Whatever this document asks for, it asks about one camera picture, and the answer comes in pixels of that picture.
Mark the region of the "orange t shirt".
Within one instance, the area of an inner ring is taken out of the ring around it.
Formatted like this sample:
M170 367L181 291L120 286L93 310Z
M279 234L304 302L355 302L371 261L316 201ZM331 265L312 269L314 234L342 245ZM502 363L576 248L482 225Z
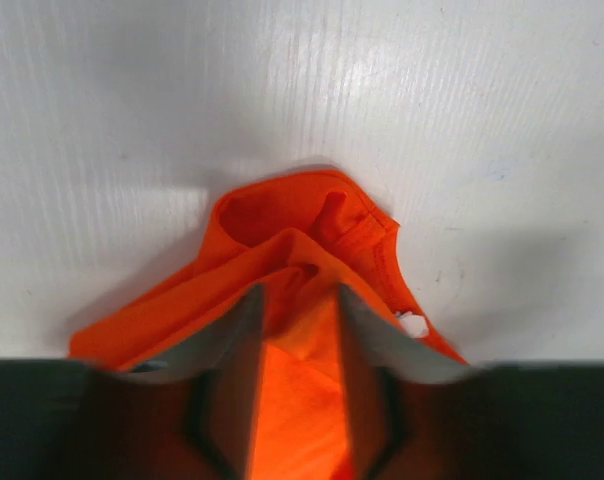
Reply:
M70 353L122 370L264 288L264 377L253 479L350 479L335 287L385 320L418 313L396 257L397 223L349 177L307 171L232 191L212 209L195 260L77 331Z

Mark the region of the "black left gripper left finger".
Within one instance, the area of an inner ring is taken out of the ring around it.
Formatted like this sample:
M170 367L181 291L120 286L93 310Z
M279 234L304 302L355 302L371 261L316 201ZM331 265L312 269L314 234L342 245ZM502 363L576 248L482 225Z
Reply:
M0 359L0 479L243 479L264 291L129 372Z

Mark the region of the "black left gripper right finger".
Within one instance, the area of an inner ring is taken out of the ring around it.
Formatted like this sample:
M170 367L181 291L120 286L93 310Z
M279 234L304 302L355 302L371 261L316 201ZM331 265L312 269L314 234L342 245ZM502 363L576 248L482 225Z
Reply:
M459 363L338 290L359 479L604 479L604 362Z

